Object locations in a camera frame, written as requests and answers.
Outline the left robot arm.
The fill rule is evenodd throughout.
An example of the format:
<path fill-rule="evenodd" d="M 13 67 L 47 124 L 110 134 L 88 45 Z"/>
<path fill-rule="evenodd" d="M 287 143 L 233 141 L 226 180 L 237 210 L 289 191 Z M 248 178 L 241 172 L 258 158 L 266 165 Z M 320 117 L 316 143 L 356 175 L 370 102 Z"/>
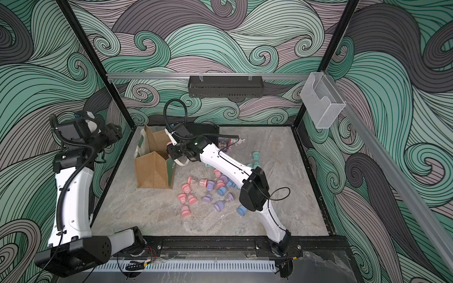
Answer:
<path fill-rule="evenodd" d="M 36 254 L 34 263 L 61 278 L 95 269 L 118 253 L 140 256 L 146 242 L 136 226 L 109 236 L 94 236 L 91 230 L 90 187 L 96 159 L 105 148 L 122 137 L 120 126 L 101 126 L 94 114 L 79 111 L 59 122 L 50 115 L 60 151 L 53 160 L 57 200 L 54 225 L 47 248 Z"/>

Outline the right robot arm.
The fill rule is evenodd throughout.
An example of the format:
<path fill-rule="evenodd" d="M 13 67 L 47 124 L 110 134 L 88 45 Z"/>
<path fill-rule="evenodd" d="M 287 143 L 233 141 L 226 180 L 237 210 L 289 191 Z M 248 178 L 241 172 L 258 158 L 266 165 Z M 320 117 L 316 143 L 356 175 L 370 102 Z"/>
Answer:
<path fill-rule="evenodd" d="M 167 110 L 171 103 L 179 103 L 184 110 L 184 121 L 171 124 Z M 270 240 L 271 250 L 282 257 L 289 252 L 291 232 L 287 230 L 275 213 L 269 193 L 269 185 L 265 172 L 260 167 L 249 167 L 241 164 L 223 152 L 210 138 L 222 137 L 239 141 L 238 136 L 219 133 L 193 134 L 187 128 L 188 108 L 179 99 L 170 99 L 163 110 L 165 133 L 171 143 L 167 145 L 167 153 L 180 166 L 189 162 L 202 162 L 218 169 L 231 179 L 240 189 L 239 201 L 249 211 L 258 213 L 258 217 Z"/>

